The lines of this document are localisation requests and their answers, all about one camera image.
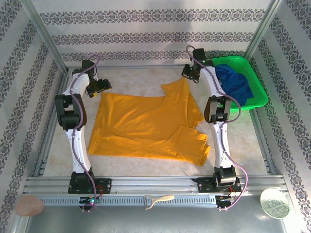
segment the white wall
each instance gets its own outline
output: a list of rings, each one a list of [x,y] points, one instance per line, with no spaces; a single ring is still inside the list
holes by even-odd
[[[270,0],[34,0],[69,67],[171,65],[185,47],[243,55]]]
[[[261,127],[301,219],[293,224],[304,232],[311,232],[310,15],[310,1],[285,0],[251,62],[269,96],[257,109]]]
[[[18,0],[0,0],[0,233],[45,135],[60,69]]]

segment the cable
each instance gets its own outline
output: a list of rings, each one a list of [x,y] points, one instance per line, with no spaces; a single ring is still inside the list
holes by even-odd
[[[231,207],[233,207],[233,206],[239,201],[239,199],[241,198],[242,194],[245,192],[246,187],[247,187],[247,185],[248,185],[248,175],[247,175],[247,172],[245,171],[245,169],[244,169],[243,167],[241,167],[239,164],[237,164],[237,163],[229,156],[229,154],[228,154],[228,153],[226,152],[226,150],[225,150],[225,144],[224,144],[224,140],[223,140],[223,128],[224,128],[224,125],[225,125],[225,124],[228,124],[228,123],[230,123],[230,122],[236,121],[236,120],[240,117],[242,110],[241,110],[240,104],[237,102],[237,100],[236,100],[235,98],[233,98],[233,97],[227,95],[226,93],[223,93],[223,92],[220,91],[220,89],[218,88],[217,83],[216,83],[216,82],[218,82],[218,80],[215,79],[214,75],[209,71],[209,69],[206,68],[205,65],[203,65],[201,62],[199,62],[198,60],[196,60],[196,59],[193,57],[193,55],[189,52],[188,48],[192,48],[192,49],[195,50],[195,47],[194,47],[194,46],[191,46],[191,45],[186,46],[186,52],[187,52],[187,54],[189,55],[190,58],[192,58],[197,64],[199,64],[203,69],[205,69],[205,70],[211,75],[211,77],[212,77],[212,79],[213,79],[213,82],[214,82],[214,85],[215,85],[215,87],[216,87],[217,92],[218,92],[219,94],[221,94],[221,95],[223,95],[223,96],[225,96],[225,97],[231,99],[232,101],[234,101],[234,102],[237,104],[238,108],[239,108],[239,114],[238,114],[238,116],[237,116],[235,119],[229,120],[229,121],[225,121],[225,122],[224,122],[223,124],[221,124],[221,126],[220,126],[220,141],[221,141],[221,144],[222,144],[223,151],[224,151],[225,155],[227,156],[227,158],[228,158],[233,164],[235,164],[237,167],[239,167],[239,168],[244,172],[244,174],[245,174],[245,185],[244,185],[244,188],[242,189],[240,195],[238,196],[238,198],[237,198],[236,200],[234,200],[234,201],[231,203],[230,206],[228,206],[228,207],[226,207],[226,208],[219,208],[219,210],[226,210],[226,211],[227,211],[228,209],[230,209]]]
[[[237,192],[233,190],[233,188],[230,186],[230,194],[234,192],[234,198],[233,200],[235,200],[235,198],[237,197]]]
[[[88,170],[85,168],[85,166],[81,163],[77,153],[76,153],[76,150],[74,148],[74,139],[75,139],[75,132],[78,128],[81,127],[82,123],[83,123],[83,110],[82,110],[82,107],[81,107],[81,104],[79,103],[78,99],[74,96],[74,94],[72,93],[72,90],[73,90],[73,86],[74,84],[76,83],[76,81],[81,77],[81,75],[83,75],[84,73],[86,73],[87,71],[93,69],[100,61],[98,55],[94,54],[92,55],[89,60],[93,57],[96,57],[97,58],[97,62],[95,64],[93,64],[91,67],[83,70],[80,74],[78,74],[78,76],[72,81],[72,84],[70,85],[70,95],[71,97],[74,99],[74,101],[76,102],[76,104],[78,105],[78,108],[79,108],[79,111],[80,111],[80,122],[79,124],[74,127],[73,131],[72,131],[72,139],[71,139],[71,146],[72,146],[72,152],[73,152],[73,155],[74,157],[76,158],[76,160],[78,161],[79,165],[82,167],[82,169],[85,171],[85,173],[87,174],[87,176],[89,177],[89,179],[91,180],[92,182],[92,185],[93,185],[93,189],[94,189],[94,198],[97,198],[97,194],[96,194],[96,185],[95,185],[95,182],[93,181],[91,175],[89,174]],[[89,209],[89,211],[91,209],[93,209],[95,206],[96,206],[96,201],[91,203],[91,204],[85,204],[83,207],[82,207],[82,211],[84,211],[84,208],[87,207],[87,206],[90,206],[91,208]]]
[[[231,195],[231,193],[232,193],[232,188],[231,188],[231,186],[229,186],[229,189],[230,189],[230,193],[228,194],[228,197]]]
[[[85,91],[84,91],[84,94],[86,94],[86,95],[88,95],[88,96],[90,95],[88,92],[86,92],[86,89],[85,89]]]
[[[98,198],[101,198],[101,202],[103,202],[103,192],[104,192],[104,189],[100,185],[98,185],[98,187],[101,190],[101,194],[100,194],[100,196]]]

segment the blue cloth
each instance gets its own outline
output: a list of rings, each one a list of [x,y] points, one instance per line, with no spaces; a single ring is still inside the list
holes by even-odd
[[[235,98],[241,106],[246,104],[247,99],[254,97],[243,74],[239,74],[228,65],[215,66],[215,71],[224,92]]]

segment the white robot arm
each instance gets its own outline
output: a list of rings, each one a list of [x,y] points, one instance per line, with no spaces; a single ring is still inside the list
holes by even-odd
[[[83,94],[86,93],[92,98],[99,92],[111,89],[108,80],[98,80],[97,73],[94,74],[94,66],[95,64],[92,61],[84,60],[82,68],[73,71],[72,81],[68,89],[63,94],[56,95],[54,100],[58,123],[66,131],[73,158],[73,173],[68,190],[71,194],[92,193],[94,183],[98,185],[98,182],[108,182],[108,184],[111,182],[111,179],[96,181],[87,156],[84,138],[86,111],[82,101]]]
[[[208,94],[208,101],[204,110],[204,117],[209,123],[215,146],[215,172],[214,185],[216,187],[228,187],[239,182],[232,160],[230,159],[229,144],[227,137],[227,124],[229,119],[232,100],[227,96],[220,86],[215,73],[212,60],[205,57],[204,49],[194,49],[190,65],[185,65],[182,76],[199,83],[203,81]]]

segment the plastic basket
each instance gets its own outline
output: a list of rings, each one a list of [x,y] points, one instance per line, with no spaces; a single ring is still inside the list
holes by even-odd
[[[248,99],[245,106],[242,106],[242,110],[250,110],[264,106],[268,102],[267,93],[264,91],[261,83],[259,82],[256,74],[248,61],[240,56],[218,57],[212,59],[215,66],[227,64],[231,66],[238,73],[245,75],[248,80],[248,85],[251,88],[254,97]],[[231,111],[238,111],[239,108],[236,103],[231,104]]]

